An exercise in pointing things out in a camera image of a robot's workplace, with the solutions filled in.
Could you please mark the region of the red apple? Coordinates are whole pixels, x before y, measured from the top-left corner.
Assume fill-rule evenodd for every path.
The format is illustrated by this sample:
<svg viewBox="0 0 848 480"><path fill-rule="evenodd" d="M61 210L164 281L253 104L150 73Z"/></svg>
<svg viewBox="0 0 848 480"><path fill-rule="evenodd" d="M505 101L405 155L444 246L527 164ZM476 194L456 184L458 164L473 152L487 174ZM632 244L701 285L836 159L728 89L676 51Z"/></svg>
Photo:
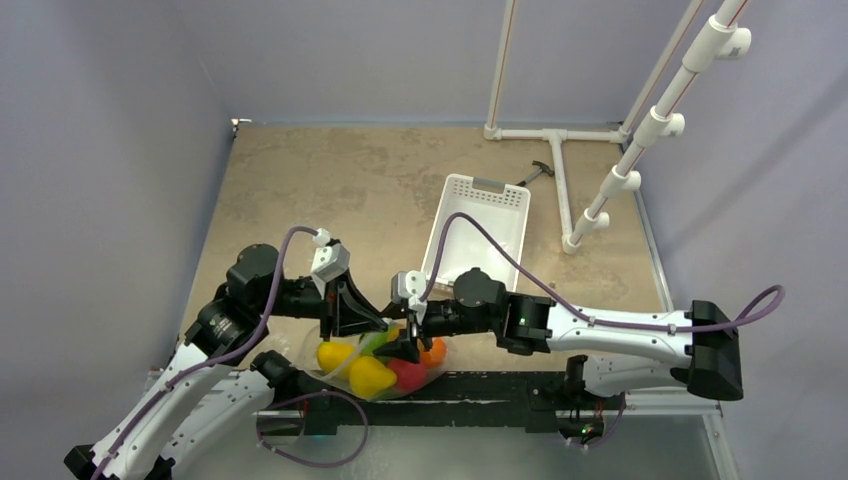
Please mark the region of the red apple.
<svg viewBox="0 0 848 480"><path fill-rule="evenodd" d="M388 368L396 375L394 387L401 392L412 392L425 385L427 369L423 364L391 359Z"/></svg>

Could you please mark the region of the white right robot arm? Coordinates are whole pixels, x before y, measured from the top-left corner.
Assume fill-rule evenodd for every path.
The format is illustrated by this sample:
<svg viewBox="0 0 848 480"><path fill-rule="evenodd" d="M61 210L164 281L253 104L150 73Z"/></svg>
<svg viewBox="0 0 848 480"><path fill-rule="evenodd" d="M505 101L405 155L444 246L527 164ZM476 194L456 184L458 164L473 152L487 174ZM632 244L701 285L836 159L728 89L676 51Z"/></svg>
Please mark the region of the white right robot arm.
<svg viewBox="0 0 848 480"><path fill-rule="evenodd" d="M709 301L665 313L567 308L548 297L510 292L473 268L454 282L452 299L430 302L412 319L411 332L376 354L417 363L426 342L491 332L511 354L573 352L561 392L576 407L656 387L683 386L719 401L744 396L738 331Z"/></svg>

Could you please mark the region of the yellow bell pepper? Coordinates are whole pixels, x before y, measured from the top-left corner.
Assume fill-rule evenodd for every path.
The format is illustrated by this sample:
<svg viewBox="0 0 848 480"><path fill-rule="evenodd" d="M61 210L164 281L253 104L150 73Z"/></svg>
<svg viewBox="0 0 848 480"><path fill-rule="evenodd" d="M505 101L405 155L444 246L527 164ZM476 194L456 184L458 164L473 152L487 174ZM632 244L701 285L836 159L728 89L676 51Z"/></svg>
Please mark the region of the yellow bell pepper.
<svg viewBox="0 0 848 480"><path fill-rule="evenodd" d="M386 365L370 356L358 357L349 372L352 393L362 399L373 399L396 383L396 375Z"/></svg>

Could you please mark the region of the green ridged squash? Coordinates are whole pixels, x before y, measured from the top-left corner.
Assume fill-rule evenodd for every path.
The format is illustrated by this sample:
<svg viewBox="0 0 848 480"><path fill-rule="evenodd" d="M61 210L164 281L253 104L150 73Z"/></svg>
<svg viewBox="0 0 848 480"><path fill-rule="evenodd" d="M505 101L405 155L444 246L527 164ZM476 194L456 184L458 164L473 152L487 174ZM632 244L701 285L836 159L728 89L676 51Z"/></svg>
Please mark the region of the green ridged squash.
<svg viewBox="0 0 848 480"><path fill-rule="evenodd" d="M373 352L388 341L389 332L375 332L360 338L361 354L372 356Z"/></svg>

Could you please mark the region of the yellow mango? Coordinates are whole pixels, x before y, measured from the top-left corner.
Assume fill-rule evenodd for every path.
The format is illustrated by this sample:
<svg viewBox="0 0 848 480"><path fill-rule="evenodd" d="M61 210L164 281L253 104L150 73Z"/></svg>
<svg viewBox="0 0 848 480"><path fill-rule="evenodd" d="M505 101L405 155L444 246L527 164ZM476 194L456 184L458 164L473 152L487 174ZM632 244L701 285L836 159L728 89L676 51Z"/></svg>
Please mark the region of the yellow mango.
<svg viewBox="0 0 848 480"><path fill-rule="evenodd" d="M316 350L315 358L320 370L325 375L329 375L342 366L342 369L335 376L347 378L353 362L358 358L358 354L355 353L355 347L351 344L322 342Z"/></svg>

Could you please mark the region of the orange fruit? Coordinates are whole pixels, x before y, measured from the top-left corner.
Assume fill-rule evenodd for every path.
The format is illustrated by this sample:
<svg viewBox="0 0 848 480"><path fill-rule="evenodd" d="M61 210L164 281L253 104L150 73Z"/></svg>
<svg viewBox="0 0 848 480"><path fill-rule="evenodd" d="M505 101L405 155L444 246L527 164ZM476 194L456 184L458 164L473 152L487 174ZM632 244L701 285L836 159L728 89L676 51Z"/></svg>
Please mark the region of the orange fruit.
<svg viewBox="0 0 848 480"><path fill-rule="evenodd" d="M434 338L429 350L422 343L418 345L420 352L420 363L427 369L435 369L442 366L447 355L447 344L442 338Z"/></svg>

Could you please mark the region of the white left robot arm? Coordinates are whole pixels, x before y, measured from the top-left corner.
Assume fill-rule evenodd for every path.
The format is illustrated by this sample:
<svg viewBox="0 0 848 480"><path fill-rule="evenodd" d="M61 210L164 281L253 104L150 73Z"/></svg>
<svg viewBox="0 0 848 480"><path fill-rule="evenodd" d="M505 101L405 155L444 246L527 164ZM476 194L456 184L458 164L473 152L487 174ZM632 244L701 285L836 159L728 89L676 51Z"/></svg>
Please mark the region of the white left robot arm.
<svg viewBox="0 0 848 480"><path fill-rule="evenodd" d="M319 246L307 276L286 278L281 250L243 249L198 313L161 376L104 438L73 447L64 464L76 479L173 479L189 459L242 418L267 407L339 397L327 381L281 353L239 364L267 335L273 316L315 319L324 340L383 333L389 323L358 291L337 240Z"/></svg>

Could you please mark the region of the clear zip top bag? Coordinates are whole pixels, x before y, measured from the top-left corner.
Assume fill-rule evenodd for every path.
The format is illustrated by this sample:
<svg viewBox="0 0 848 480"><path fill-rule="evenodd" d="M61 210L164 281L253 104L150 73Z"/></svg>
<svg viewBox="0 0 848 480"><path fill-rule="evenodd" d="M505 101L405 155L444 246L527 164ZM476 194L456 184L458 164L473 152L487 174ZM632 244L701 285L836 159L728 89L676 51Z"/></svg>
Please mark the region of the clear zip top bag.
<svg viewBox="0 0 848 480"><path fill-rule="evenodd" d="M366 401L383 401L411 394L447 371L455 348L442 338L432 340L420 358L410 363L376 356L374 351L397 339L403 324L390 323L386 332L324 341L313 328L304 340L294 363L320 381Z"/></svg>

